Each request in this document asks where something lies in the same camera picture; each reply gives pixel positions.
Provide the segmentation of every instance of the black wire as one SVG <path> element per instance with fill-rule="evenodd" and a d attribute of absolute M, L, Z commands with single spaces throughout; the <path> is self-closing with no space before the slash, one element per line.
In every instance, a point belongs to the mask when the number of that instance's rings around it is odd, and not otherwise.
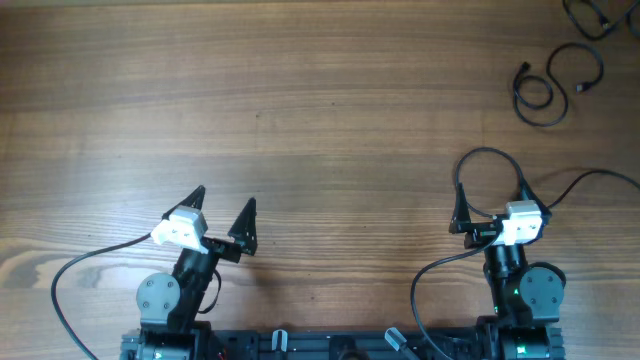
<path fill-rule="evenodd" d="M 557 123 L 562 121 L 562 119 L 565 118 L 565 116 L 567 115 L 567 111 L 569 111 L 569 100 L 567 98 L 567 92 L 564 90 L 562 85 L 560 85 L 560 83 L 555 78 L 555 76 L 553 76 L 553 74 L 551 73 L 551 64 L 552 64 L 553 59 L 555 58 L 555 56 L 558 55 L 558 53 L 560 53 L 562 50 L 569 49 L 569 48 L 579 48 L 579 49 L 586 50 L 587 52 L 589 52 L 596 59 L 596 62 L 598 63 L 598 68 L 599 68 L 598 76 L 592 81 L 585 81 L 585 82 L 577 85 L 576 86 L 576 92 L 581 93 L 581 92 L 587 91 L 591 87 L 593 87 L 597 83 L 599 83 L 600 80 L 602 80 L 602 77 L 604 76 L 604 61 L 602 60 L 602 56 L 600 55 L 600 53 L 598 53 L 598 51 L 596 49 L 592 48 L 589 45 L 581 44 L 581 43 L 567 43 L 567 44 L 560 45 L 558 48 L 553 50 L 553 52 L 549 56 L 549 59 L 547 60 L 547 76 L 549 77 L 549 79 L 551 79 L 551 81 L 560 90 L 560 94 L 562 95 L 562 100 L 564 101 L 564 106 L 562 108 L 562 113 L 555 120 L 549 121 L 549 122 L 546 122 L 546 123 L 539 123 L 539 122 L 535 122 L 535 121 L 531 121 L 531 120 L 527 119 L 527 117 L 525 117 L 522 114 L 522 112 L 520 112 L 520 107 L 519 107 L 518 104 L 522 103 L 522 105 L 524 105 L 524 106 L 526 106 L 526 107 L 528 107 L 529 109 L 532 109 L 532 110 L 542 110 L 542 109 L 548 107 L 549 105 L 551 105 L 551 102 L 553 101 L 553 88 L 551 87 L 551 84 L 547 80 L 543 79 L 540 76 L 535 76 L 535 75 L 526 75 L 525 76 L 524 74 L 527 71 L 529 71 L 529 69 L 531 68 L 531 65 L 528 62 L 524 62 L 520 66 L 520 70 L 516 74 L 515 78 L 513 78 L 513 109 L 516 112 L 516 115 L 518 115 L 518 117 L 520 118 L 520 120 L 524 121 L 525 123 L 527 123 L 527 124 L 529 124 L 531 126 L 549 127 L 549 126 L 556 125 Z M 528 82 L 528 81 L 540 82 L 540 83 L 544 84 L 544 86 L 547 88 L 547 94 L 548 94 L 547 96 L 548 97 L 547 97 L 547 100 L 544 103 L 533 104 L 533 103 L 530 103 L 530 102 L 526 101 L 522 97 L 522 95 L 520 94 L 520 87 L 522 86 L 522 84 L 524 84 L 525 82 Z"/>
<path fill-rule="evenodd" d="M 471 151 L 469 151 L 468 153 L 464 154 L 464 156 L 462 156 L 462 158 L 460 158 L 460 160 L 458 161 L 458 165 L 456 165 L 456 171 L 455 171 L 455 175 L 454 175 L 454 186 L 457 189 L 458 185 L 460 184 L 460 170 L 462 169 L 462 165 L 465 163 L 465 161 L 467 161 L 467 159 L 476 153 L 479 152 L 490 152 L 490 153 L 494 153 L 494 154 L 498 154 L 500 156 L 502 156 L 503 158 L 509 160 L 509 162 L 511 163 L 511 166 L 513 166 L 513 169 L 516 171 L 516 175 L 518 176 L 518 184 L 520 183 L 520 181 L 524 178 L 524 175 L 522 174 L 522 169 L 520 168 L 520 165 L 518 164 L 518 162 L 509 154 L 507 154 L 504 151 L 498 150 L 496 148 L 492 148 L 492 147 L 479 147 L 476 149 L 473 149 Z M 467 201 L 467 206 L 469 206 L 469 209 L 471 209 L 471 211 L 473 211 L 474 213 L 480 215 L 480 216 L 484 216 L 484 217 L 488 217 L 488 218 L 492 218 L 493 215 L 486 213 L 484 211 L 480 211 L 478 209 L 476 209 L 475 207 L 473 207 L 473 205 L 471 205 L 469 203 L 469 201 Z"/>
<path fill-rule="evenodd" d="M 582 27 L 582 25 L 580 25 L 578 20 L 573 15 L 573 12 L 571 11 L 571 4 L 576 1 L 579 1 L 587 5 L 588 7 L 591 8 L 591 10 L 593 10 L 593 12 L 596 13 L 596 15 L 598 16 L 598 21 L 600 22 L 600 26 L 602 26 L 602 32 L 600 34 L 597 34 L 597 35 L 589 34 Z M 618 28 L 618 26 L 625 19 L 627 22 L 627 26 L 629 27 L 629 31 L 631 31 L 631 34 L 635 37 L 640 38 L 640 33 L 638 32 L 637 29 L 635 29 L 635 27 L 631 23 L 631 14 L 638 7 L 638 5 L 640 5 L 640 0 L 637 0 L 633 4 L 631 4 L 631 6 L 627 9 L 627 11 L 625 11 L 624 14 L 622 14 L 622 16 L 620 16 L 620 18 L 615 22 L 613 22 L 612 24 L 607 18 L 607 16 L 604 14 L 604 12 L 600 9 L 600 7 L 598 7 L 598 5 L 596 5 L 596 3 L 593 2 L 592 0 L 562 0 L 562 7 L 564 7 L 564 11 L 567 13 L 567 16 L 569 16 L 569 20 L 573 22 L 573 24 L 576 26 L 576 29 L 578 29 L 578 31 L 582 34 L 582 36 L 584 36 L 585 38 L 591 41 L 602 40 L 605 37 L 609 36 L 612 32 L 614 32 Z"/>
<path fill-rule="evenodd" d="M 565 190 L 556 199 L 556 201 L 551 203 L 551 205 L 549 205 L 548 208 L 551 209 L 551 208 L 555 207 L 556 205 L 558 205 L 565 198 L 565 196 L 567 196 L 567 194 L 569 194 L 569 192 L 573 189 L 573 187 L 576 186 L 576 184 L 578 184 L 580 182 L 580 180 L 584 179 L 585 177 L 587 177 L 589 175 L 593 175 L 593 174 L 603 174 L 603 175 L 611 175 L 611 176 L 617 177 L 619 179 L 622 179 L 622 180 L 630 183 L 631 185 L 635 186 L 636 189 L 640 190 L 640 184 L 638 184 L 637 181 L 633 180 L 632 178 L 630 178 L 630 177 L 628 177 L 626 175 L 622 175 L 622 174 L 620 174 L 618 172 L 611 171 L 611 170 L 595 169 L 595 170 L 587 171 L 584 174 L 578 176 L 575 180 L 573 180 L 573 182 L 571 183 L 571 185 L 569 185 L 567 190 Z"/>
<path fill-rule="evenodd" d="M 62 276 L 62 274 L 67 269 L 69 269 L 71 266 L 79 263 L 80 261 L 82 261 L 84 259 L 90 258 L 90 257 L 95 256 L 95 255 L 104 254 L 104 253 L 109 252 L 109 251 L 120 250 L 122 248 L 126 248 L 128 246 L 141 243 L 141 242 L 145 241 L 146 239 L 148 239 L 150 236 L 151 236 L 151 234 L 146 234 L 146 235 L 144 235 L 142 237 L 139 237 L 139 238 L 137 238 L 135 240 L 126 242 L 124 244 L 110 246 L 110 247 L 107 247 L 107 248 L 104 248 L 104 249 L 91 251 L 91 252 L 88 252 L 88 253 L 86 253 L 84 255 L 78 256 L 77 258 L 75 258 L 75 259 L 69 261 L 68 263 L 66 263 L 60 270 L 58 270 L 56 275 L 53 277 L 53 281 L 51 282 L 51 302 L 53 303 L 53 308 L 55 309 L 56 314 L 58 315 L 58 319 L 60 319 L 60 322 L 62 323 L 62 326 L 64 326 L 65 330 L 67 330 L 67 332 L 69 333 L 69 336 L 71 336 L 71 339 L 76 343 L 76 345 L 78 345 L 78 347 L 90 359 L 97 360 L 98 358 L 82 343 L 82 341 L 80 341 L 80 338 L 73 331 L 73 329 L 69 325 L 69 322 L 67 322 L 67 319 L 64 317 L 64 314 L 62 313 L 62 310 L 60 309 L 60 305 L 58 304 L 58 296 L 57 296 L 57 293 L 56 293 L 56 288 L 58 286 L 58 280 L 60 280 L 60 276 Z"/>
<path fill-rule="evenodd" d="M 440 347 L 438 345 L 436 345 L 436 343 L 433 341 L 433 339 L 431 339 L 431 337 L 427 333 L 427 329 L 425 328 L 424 324 L 422 323 L 422 320 L 420 320 L 420 314 L 418 314 L 418 306 L 416 305 L 416 286 L 418 285 L 418 280 L 420 280 L 420 277 L 422 277 L 422 275 L 424 273 L 426 273 L 427 271 L 433 269 L 434 267 L 436 267 L 438 265 L 446 264 L 446 263 L 451 262 L 451 261 L 464 259 L 464 258 L 467 258 L 469 256 L 473 256 L 473 255 L 476 255 L 478 253 L 481 253 L 481 252 L 485 251 L 486 249 L 489 248 L 489 246 L 493 245 L 493 243 L 497 239 L 498 239 L 498 237 L 495 237 L 493 240 L 491 240 L 486 245 L 484 245 L 482 247 L 479 247 L 477 249 L 468 251 L 466 253 L 450 256 L 448 258 L 444 258 L 444 259 L 440 259 L 438 261 L 435 261 L 435 262 L 425 266 L 424 268 L 422 268 L 422 270 L 420 270 L 418 272 L 418 274 L 416 274 L 416 277 L 413 278 L 413 282 L 411 283 L 411 294 L 410 294 L 411 311 L 413 311 L 413 317 L 416 319 L 416 323 L 418 324 L 418 327 L 420 328 L 420 332 L 422 332 L 422 335 L 424 336 L 424 339 L 429 343 L 429 345 L 435 351 L 437 351 L 445 359 L 453 360 L 453 358 L 451 358 L 449 355 L 445 354 L 444 351 L 442 351 L 442 349 L 440 349 Z"/>
<path fill-rule="evenodd" d="M 213 309 L 214 306 L 216 306 L 216 303 L 218 302 L 218 296 L 220 295 L 220 290 L 222 289 L 222 278 L 220 277 L 220 273 L 217 269 L 213 269 L 213 274 L 216 276 L 216 279 L 218 279 L 218 292 L 216 293 L 216 297 L 211 302 L 211 305 L 207 306 L 202 311 L 198 310 L 198 314 L 208 313 L 209 311 L 211 311 L 211 309 Z"/>

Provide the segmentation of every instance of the table surface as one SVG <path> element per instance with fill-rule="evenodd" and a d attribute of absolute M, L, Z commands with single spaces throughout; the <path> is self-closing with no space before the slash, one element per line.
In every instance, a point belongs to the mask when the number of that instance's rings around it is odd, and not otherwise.
<path fill-rule="evenodd" d="M 199 184 L 209 234 L 248 198 L 259 247 L 221 263 L 215 329 L 416 329 L 415 273 L 463 251 L 449 235 L 452 169 L 493 146 L 549 203 L 581 169 L 640 178 L 640 48 L 626 28 L 558 56 L 567 118 L 519 121 L 510 84 L 523 61 L 583 39 L 559 1 L 303 2 L 0 11 L 0 358 L 83 358 L 49 298 L 56 271 L 128 241 Z M 544 89 L 525 86 L 528 98 Z M 545 120 L 561 110 L 559 93 Z M 503 159 L 477 156 L 468 197 L 498 212 L 515 189 Z M 527 248 L 568 277 L 571 359 L 640 352 L 640 193 L 585 179 Z M 138 284 L 179 249 L 150 241 L 92 258 L 59 285 L 61 306 L 100 358 L 139 325 Z M 492 313 L 483 258 L 425 276 L 428 326 Z M 205 302 L 211 300 L 207 293 Z"/>

